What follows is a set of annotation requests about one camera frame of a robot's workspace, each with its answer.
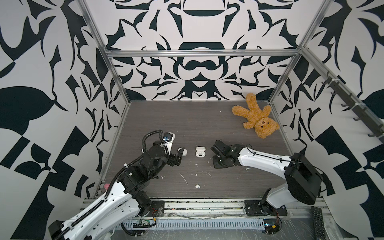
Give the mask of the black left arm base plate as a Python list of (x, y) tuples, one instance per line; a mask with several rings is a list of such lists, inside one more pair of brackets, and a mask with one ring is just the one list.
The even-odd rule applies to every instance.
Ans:
[(165, 209), (165, 201), (154, 200), (151, 202), (151, 205), (148, 210), (148, 215), (152, 215), (153, 213), (162, 214)]

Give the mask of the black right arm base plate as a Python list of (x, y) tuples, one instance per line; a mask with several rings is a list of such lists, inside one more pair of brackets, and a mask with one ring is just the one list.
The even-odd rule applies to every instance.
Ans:
[(245, 211), (249, 217), (258, 216), (275, 216), (285, 217), (288, 215), (286, 206), (282, 206), (278, 209), (273, 208), (268, 203), (262, 204), (261, 200), (245, 200)]

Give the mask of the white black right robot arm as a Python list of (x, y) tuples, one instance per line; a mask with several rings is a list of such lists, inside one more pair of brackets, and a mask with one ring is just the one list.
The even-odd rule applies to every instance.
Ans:
[(221, 140), (217, 140), (211, 150), (215, 154), (215, 169), (243, 166), (259, 169), (285, 180), (279, 187), (266, 190), (258, 203), (246, 207), (249, 216), (276, 216), (286, 204), (293, 202), (312, 206), (321, 193), (323, 176), (320, 169), (300, 153), (292, 156), (272, 155), (243, 145), (226, 145)]

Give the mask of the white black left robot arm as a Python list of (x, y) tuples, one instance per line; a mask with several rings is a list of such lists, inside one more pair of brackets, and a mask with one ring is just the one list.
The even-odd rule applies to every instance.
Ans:
[(108, 189), (80, 213), (49, 226), (53, 240), (103, 240), (110, 231), (128, 219), (147, 215), (152, 201), (144, 191), (151, 180), (169, 165), (179, 166), (183, 149), (171, 152), (175, 134), (152, 131), (142, 139), (142, 154), (125, 164)]

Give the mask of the white earbud charging case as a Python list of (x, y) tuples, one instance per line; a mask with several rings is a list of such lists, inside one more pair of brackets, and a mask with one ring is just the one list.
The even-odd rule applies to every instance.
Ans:
[(204, 158), (206, 156), (206, 148), (205, 147), (196, 147), (196, 157)]

